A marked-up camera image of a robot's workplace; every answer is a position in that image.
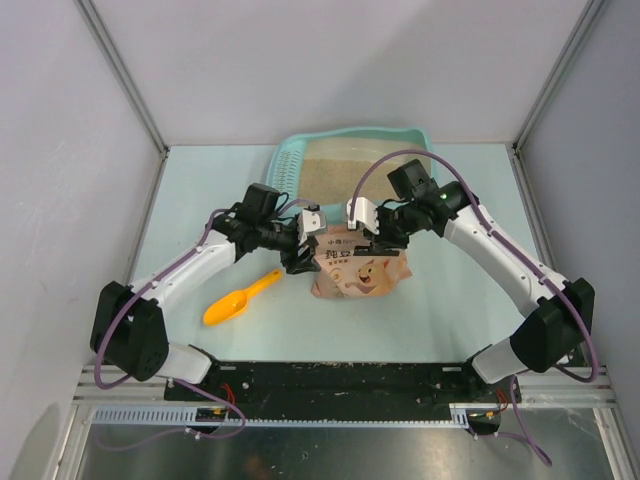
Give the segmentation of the pink cat litter bag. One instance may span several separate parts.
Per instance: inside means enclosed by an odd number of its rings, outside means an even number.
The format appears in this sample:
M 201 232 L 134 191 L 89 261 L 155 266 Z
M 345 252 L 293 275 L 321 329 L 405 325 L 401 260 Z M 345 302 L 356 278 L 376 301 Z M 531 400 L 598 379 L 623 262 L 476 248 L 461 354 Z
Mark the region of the pink cat litter bag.
M 412 276 L 404 251 L 397 251 L 397 255 L 357 255 L 357 247 L 369 246 L 361 232 L 333 225 L 316 239 L 314 262 L 319 271 L 311 288 L 316 298 L 384 296 Z

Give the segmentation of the yellow plastic litter scoop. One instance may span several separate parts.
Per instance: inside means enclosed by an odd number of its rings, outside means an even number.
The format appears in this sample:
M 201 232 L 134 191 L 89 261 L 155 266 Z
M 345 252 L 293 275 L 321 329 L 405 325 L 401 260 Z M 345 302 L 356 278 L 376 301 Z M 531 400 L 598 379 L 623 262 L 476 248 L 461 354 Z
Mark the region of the yellow plastic litter scoop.
M 208 307 L 203 315 L 203 324 L 213 327 L 243 314 L 253 297 L 277 283 L 282 276 L 283 272 L 280 269 L 275 269 L 247 288 L 227 294 Z

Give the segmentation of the teal and beige litter box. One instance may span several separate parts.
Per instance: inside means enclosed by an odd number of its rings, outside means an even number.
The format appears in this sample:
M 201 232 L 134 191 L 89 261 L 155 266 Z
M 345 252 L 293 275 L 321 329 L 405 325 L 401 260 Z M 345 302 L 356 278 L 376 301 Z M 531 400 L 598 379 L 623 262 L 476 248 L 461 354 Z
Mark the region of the teal and beige litter box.
M 431 138 L 419 128 L 353 127 L 293 135 L 276 148 L 267 171 L 266 184 L 297 199 L 300 173 L 307 159 L 371 161 L 373 165 L 396 151 L 432 149 Z M 320 206 L 341 212 L 344 204 Z

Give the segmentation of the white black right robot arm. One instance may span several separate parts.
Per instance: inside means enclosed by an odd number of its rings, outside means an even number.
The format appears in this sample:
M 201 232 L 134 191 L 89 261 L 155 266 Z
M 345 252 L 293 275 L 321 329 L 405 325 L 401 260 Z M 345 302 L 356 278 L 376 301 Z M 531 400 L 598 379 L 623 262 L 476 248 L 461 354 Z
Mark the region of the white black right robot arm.
M 595 291 L 583 278 L 567 280 L 522 250 L 489 215 L 461 174 L 447 161 L 453 175 L 439 186 L 413 151 L 413 160 L 387 176 L 398 207 L 375 205 L 355 192 L 346 207 L 349 229 L 362 230 L 372 248 L 388 253 L 407 247 L 411 235 L 432 231 L 472 258 L 508 295 L 523 317 L 522 324 L 504 340 L 468 359 L 471 370 L 461 376 L 463 393 L 484 401 L 498 382 L 524 371 L 544 373 L 580 344 L 587 347 L 590 383 L 599 361 L 591 338 Z

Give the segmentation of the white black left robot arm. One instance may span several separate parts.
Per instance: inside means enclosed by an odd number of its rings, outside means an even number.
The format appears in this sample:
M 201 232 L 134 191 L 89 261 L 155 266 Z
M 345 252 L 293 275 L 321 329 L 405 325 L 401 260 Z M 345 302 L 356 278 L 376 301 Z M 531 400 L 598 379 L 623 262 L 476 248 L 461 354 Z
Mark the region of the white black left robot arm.
M 116 281 L 100 292 L 90 347 L 96 353 L 94 381 L 115 387 L 101 377 L 101 367 L 118 367 L 126 379 L 154 376 L 186 382 L 197 398 L 214 397 L 221 387 L 214 359 L 204 350 L 172 342 L 164 315 L 214 275 L 257 250 L 276 251 L 289 274 L 315 270 L 315 238 L 327 223 L 320 207 L 297 200 L 300 210 L 284 217 L 281 192 L 251 184 L 242 201 L 214 210 L 197 242 L 168 265 L 144 279 L 123 285 Z

